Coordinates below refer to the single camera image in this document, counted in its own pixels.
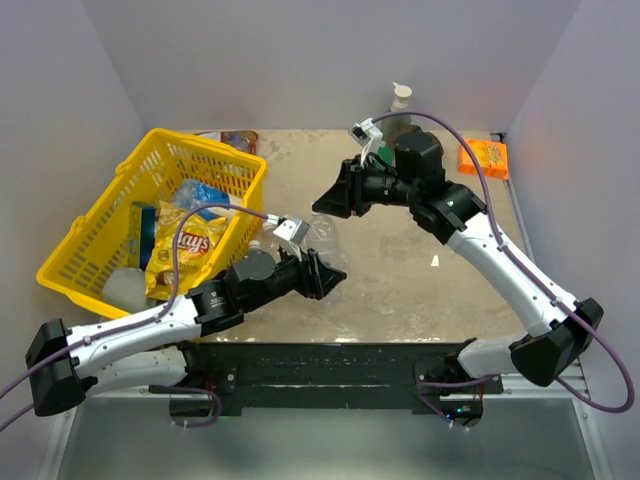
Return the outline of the aluminium frame rail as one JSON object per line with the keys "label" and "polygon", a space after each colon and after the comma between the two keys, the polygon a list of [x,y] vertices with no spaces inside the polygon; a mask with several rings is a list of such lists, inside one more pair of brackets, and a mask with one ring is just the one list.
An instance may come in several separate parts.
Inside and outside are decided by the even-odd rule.
{"label": "aluminium frame rail", "polygon": [[602,437],[594,420],[592,408],[576,399],[562,385],[554,382],[549,387],[539,387],[526,380],[521,374],[502,376],[503,394],[501,400],[567,401],[569,411],[576,418],[580,437],[586,447],[590,466],[596,479],[612,479],[610,462],[605,452]]}

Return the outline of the green plastic bag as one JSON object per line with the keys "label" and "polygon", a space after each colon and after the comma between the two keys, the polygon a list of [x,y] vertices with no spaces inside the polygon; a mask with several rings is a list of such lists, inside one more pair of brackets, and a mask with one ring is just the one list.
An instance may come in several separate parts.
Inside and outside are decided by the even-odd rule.
{"label": "green plastic bag", "polygon": [[389,166],[394,166],[395,156],[393,149],[386,143],[382,142],[377,150],[377,155],[381,161]]}

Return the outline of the green soap pump bottle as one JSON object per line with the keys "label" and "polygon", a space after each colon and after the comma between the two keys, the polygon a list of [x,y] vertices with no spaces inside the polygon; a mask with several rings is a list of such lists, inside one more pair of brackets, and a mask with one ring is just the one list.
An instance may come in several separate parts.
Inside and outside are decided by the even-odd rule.
{"label": "green soap pump bottle", "polygon": [[394,127],[398,125],[407,125],[411,121],[411,117],[406,114],[409,107],[409,100],[412,96],[412,89],[408,85],[393,82],[394,99],[390,107],[392,113],[397,116],[388,118],[388,121]]}

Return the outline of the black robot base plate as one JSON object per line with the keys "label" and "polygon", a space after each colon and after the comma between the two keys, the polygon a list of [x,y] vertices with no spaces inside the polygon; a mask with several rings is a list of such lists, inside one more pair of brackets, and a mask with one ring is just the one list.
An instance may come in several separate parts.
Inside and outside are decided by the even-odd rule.
{"label": "black robot base plate", "polygon": [[225,416],[249,408],[409,410],[432,406],[471,426],[481,397],[500,394],[500,379],[466,386],[453,364],[460,343],[191,343],[180,388],[203,388]]}

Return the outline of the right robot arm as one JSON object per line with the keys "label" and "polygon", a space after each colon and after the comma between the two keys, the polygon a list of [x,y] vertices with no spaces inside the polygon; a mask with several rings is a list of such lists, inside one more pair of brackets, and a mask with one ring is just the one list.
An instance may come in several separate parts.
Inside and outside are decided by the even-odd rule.
{"label": "right robot arm", "polygon": [[539,284],[528,278],[537,266],[519,249],[505,253],[508,239],[493,234],[484,202],[446,179],[443,154],[432,133],[405,133],[396,140],[394,166],[383,167],[376,157],[367,164],[343,161],[336,182],[312,209],[347,219],[374,204],[406,207],[421,229],[474,266],[513,309],[524,335],[468,342],[445,369],[452,390],[466,393],[482,377],[503,373],[547,387],[590,345],[586,329],[598,327],[603,308],[592,298],[577,300],[544,274]]}

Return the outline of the clear plastic bottle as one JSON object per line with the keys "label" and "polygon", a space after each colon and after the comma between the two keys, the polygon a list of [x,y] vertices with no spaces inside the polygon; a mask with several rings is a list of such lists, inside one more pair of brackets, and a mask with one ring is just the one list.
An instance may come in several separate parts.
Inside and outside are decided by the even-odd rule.
{"label": "clear plastic bottle", "polygon": [[309,231],[305,236],[306,248],[313,248],[323,262],[346,272],[347,257],[333,218],[313,211],[309,225]]}

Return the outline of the blue white plastic package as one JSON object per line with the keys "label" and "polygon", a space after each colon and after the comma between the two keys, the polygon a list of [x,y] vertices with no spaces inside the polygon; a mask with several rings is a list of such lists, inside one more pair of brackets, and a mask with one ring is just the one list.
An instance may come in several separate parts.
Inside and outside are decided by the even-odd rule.
{"label": "blue white plastic package", "polygon": [[[198,180],[186,179],[173,195],[171,203],[184,210],[192,210],[202,204],[212,203],[241,206],[242,199]],[[209,207],[198,212],[206,221],[219,217],[231,219],[236,213],[234,209],[223,207]]]}

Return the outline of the red snack bag behind basket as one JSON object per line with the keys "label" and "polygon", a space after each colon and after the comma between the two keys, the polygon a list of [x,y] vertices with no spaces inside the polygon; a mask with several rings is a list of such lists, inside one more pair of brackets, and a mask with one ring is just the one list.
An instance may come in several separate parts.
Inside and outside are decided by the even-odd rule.
{"label": "red snack bag behind basket", "polygon": [[253,130],[211,130],[197,132],[196,136],[224,143],[238,151],[251,155],[255,155],[257,152],[259,135]]}

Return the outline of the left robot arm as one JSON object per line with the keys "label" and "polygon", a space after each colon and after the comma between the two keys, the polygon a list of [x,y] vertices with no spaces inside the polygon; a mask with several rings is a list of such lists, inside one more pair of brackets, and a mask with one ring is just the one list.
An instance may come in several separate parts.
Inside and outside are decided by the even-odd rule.
{"label": "left robot arm", "polygon": [[187,342],[233,328],[291,291],[321,300],[346,277],[313,249],[279,261],[255,250],[187,294],[137,314],[72,328],[50,320],[25,356],[34,412],[53,416],[88,397],[144,385],[196,392],[207,368]]}

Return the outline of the yellow Lays chips bag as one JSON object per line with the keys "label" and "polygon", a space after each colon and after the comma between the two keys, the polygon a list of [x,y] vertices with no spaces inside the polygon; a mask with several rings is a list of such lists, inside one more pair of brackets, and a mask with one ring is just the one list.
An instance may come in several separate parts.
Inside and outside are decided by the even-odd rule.
{"label": "yellow Lays chips bag", "polygon": [[187,211],[163,201],[159,206],[155,243],[145,268],[145,294],[154,300],[167,301],[174,286],[174,253],[177,253],[178,294],[183,295],[198,283],[209,266],[227,229],[227,219],[207,220],[196,213],[178,229]]}

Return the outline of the orange candy box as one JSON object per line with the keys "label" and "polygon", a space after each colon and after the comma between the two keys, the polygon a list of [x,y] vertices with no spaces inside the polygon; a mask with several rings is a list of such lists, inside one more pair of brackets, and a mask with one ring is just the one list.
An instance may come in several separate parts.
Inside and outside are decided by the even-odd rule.
{"label": "orange candy box", "polygon": [[[483,173],[487,177],[502,180],[509,179],[508,150],[506,144],[470,138],[466,138],[465,141],[476,156]],[[460,147],[459,150],[458,171],[468,175],[476,174],[474,163],[463,147]]]}

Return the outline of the yellow plastic shopping basket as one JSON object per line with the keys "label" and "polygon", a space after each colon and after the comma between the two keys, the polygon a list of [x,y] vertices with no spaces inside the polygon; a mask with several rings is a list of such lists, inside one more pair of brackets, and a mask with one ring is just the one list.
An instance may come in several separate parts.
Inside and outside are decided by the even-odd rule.
{"label": "yellow plastic shopping basket", "polygon": [[261,222],[254,212],[264,207],[264,159],[193,134],[163,128],[150,130],[91,209],[72,223],[64,239],[37,273],[40,285],[66,296],[79,307],[108,319],[126,311],[104,302],[102,290],[111,274],[127,263],[130,205],[157,205],[169,200],[186,179],[195,179],[242,201],[220,246],[198,276],[204,281],[248,250]]}

